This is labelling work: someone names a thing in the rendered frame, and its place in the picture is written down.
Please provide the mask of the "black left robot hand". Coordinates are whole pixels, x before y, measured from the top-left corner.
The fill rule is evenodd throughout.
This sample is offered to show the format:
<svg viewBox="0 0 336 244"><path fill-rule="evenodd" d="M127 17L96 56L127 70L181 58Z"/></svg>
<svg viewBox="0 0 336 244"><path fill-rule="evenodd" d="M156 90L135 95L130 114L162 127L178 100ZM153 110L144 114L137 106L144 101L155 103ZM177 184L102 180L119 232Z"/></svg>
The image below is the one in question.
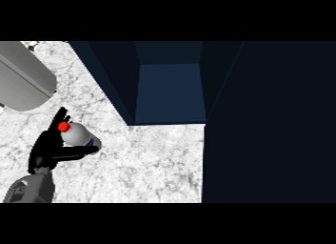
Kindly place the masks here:
<svg viewBox="0 0 336 244"><path fill-rule="evenodd" d="M60 122L68 122L71 116L66 115L68 110L60 108L53 116L47 130L41 132L34 143L28 156L28 172L35 173L37 169L54 169L60 161L79 160L87 154L99 151L97 146L63 146L63 140L57 125Z"/></svg>

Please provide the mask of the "red-capped water bottle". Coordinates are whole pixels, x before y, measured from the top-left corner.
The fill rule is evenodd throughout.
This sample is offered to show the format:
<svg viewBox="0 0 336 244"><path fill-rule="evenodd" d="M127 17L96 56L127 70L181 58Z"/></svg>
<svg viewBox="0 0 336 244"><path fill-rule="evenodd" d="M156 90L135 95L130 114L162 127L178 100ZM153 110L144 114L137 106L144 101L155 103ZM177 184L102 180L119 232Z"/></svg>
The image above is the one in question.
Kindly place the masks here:
<svg viewBox="0 0 336 244"><path fill-rule="evenodd" d="M62 141L66 144L63 148L65 157L79 157L97 153L102 148L102 141L81 124L60 122L57 124L57 130Z"/></svg>

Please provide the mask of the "dark blue open cabinet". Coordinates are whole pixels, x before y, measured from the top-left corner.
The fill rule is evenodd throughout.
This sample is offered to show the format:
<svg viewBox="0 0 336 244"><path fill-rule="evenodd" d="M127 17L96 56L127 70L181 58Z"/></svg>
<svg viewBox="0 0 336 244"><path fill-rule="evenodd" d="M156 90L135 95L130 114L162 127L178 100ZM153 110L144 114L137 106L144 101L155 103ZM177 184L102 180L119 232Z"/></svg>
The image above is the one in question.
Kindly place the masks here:
<svg viewBox="0 0 336 244"><path fill-rule="evenodd" d="M203 124L239 41L69 43L127 125Z"/></svg>

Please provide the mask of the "dark blue cabinet door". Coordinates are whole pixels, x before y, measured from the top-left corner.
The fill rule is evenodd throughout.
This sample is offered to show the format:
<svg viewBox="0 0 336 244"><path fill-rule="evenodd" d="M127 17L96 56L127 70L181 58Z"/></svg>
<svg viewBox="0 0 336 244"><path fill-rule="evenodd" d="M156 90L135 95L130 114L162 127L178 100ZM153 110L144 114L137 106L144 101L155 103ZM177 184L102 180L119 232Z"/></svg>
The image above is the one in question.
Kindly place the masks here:
<svg viewBox="0 0 336 244"><path fill-rule="evenodd" d="M336 41L247 42L206 120L206 203L336 203Z"/></svg>

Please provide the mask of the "grey rounded appliance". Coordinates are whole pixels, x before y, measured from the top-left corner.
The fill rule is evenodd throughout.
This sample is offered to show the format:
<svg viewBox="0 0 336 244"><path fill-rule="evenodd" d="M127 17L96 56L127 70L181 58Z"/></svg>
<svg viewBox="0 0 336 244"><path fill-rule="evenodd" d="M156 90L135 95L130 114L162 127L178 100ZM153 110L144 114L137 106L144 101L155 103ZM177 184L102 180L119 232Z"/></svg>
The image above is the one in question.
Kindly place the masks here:
<svg viewBox="0 0 336 244"><path fill-rule="evenodd" d="M0 41L0 103L18 112L38 108L56 91L56 76L19 41Z"/></svg>

